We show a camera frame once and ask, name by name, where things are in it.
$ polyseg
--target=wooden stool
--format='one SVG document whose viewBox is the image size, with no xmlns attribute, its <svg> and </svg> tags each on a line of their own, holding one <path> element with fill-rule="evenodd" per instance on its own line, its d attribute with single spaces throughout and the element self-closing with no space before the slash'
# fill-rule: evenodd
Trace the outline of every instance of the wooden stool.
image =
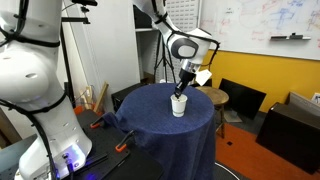
<svg viewBox="0 0 320 180">
<path fill-rule="evenodd" d="M 209 86 L 198 86 L 196 89 L 205 93 L 211 99 L 215 109 L 220 111 L 221 119 L 216 132 L 221 129 L 221 137 L 224 138 L 224 122 L 226 122 L 224 118 L 224 105 L 229 101 L 229 96 L 226 92 L 222 91 L 221 89 L 209 87 Z"/>
</svg>

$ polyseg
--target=orange floor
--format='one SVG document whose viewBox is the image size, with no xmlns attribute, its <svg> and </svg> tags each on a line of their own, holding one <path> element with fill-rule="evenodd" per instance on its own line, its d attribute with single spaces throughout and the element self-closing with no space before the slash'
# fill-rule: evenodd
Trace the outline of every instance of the orange floor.
<svg viewBox="0 0 320 180">
<path fill-rule="evenodd" d="M 225 138 L 216 138 L 216 159 L 250 179 L 320 180 L 255 142 L 256 135 L 225 125 Z"/>
</svg>

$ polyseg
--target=paper cup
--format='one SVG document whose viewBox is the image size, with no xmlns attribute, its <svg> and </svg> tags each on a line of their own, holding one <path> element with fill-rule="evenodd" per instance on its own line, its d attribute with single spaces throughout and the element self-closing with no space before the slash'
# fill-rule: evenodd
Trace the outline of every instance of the paper cup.
<svg viewBox="0 0 320 180">
<path fill-rule="evenodd" d="M 172 104 L 172 114 L 175 117 L 182 117 L 184 115 L 184 111 L 186 109 L 188 97 L 184 94 L 176 98 L 175 95 L 171 96 L 171 104 Z"/>
</svg>

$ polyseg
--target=round table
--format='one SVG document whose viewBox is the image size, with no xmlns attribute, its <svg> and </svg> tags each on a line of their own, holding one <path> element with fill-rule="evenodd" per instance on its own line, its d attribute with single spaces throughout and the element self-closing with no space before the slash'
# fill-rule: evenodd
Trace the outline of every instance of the round table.
<svg viewBox="0 0 320 180">
<path fill-rule="evenodd" d="M 220 124 L 216 129 L 216 132 L 221 129 L 221 137 L 224 138 L 225 128 L 224 128 L 224 105 L 229 101 L 229 96 L 226 92 L 221 89 L 209 87 L 209 86 L 198 86 L 196 87 L 203 93 L 205 93 L 214 104 L 216 110 L 220 111 Z"/>
<path fill-rule="evenodd" d="M 213 179 L 214 106 L 201 91 L 188 86 L 184 116 L 172 114 L 170 96 L 176 84 L 161 83 L 131 92 L 115 114 L 114 126 L 134 130 L 135 141 L 164 168 L 162 179 Z"/>
</svg>

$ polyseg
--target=tripod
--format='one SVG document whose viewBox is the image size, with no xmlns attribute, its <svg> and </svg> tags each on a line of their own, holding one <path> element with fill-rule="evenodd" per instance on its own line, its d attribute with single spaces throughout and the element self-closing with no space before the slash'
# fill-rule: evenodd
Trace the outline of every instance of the tripod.
<svg viewBox="0 0 320 180">
<path fill-rule="evenodd" d="M 162 46 L 162 57 L 160 59 L 160 61 L 158 62 L 158 57 L 159 57 L 159 51 L 160 51 L 160 42 L 162 42 L 161 46 Z M 166 58 L 166 52 L 165 50 L 168 51 L 168 56 L 169 56 L 169 61 L 168 59 Z M 156 80 L 156 72 L 157 72 L 157 69 L 160 65 L 160 63 L 163 63 L 163 67 L 164 67 L 164 74 L 165 74 L 165 80 L 166 82 L 168 82 L 168 76 L 167 76 L 167 65 L 169 66 L 169 68 L 171 69 L 171 72 L 172 72 L 172 76 L 173 76 L 173 81 L 174 83 L 176 83 L 176 77 L 174 76 L 174 67 L 172 65 L 172 59 L 171 59 L 171 54 L 168 50 L 168 48 L 165 46 L 164 42 L 163 42 L 163 38 L 162 38 L 162 34 L 159 32 L 159 36 L 158 36 L 158 43 L 157 43 L 157 52 L 156 52 L 156 63 L 154 65 L 154 73 L 153 73 L 153 76 L 154 76 L 154 82 L 155 83 L 155 80 Z"/>
</svg>

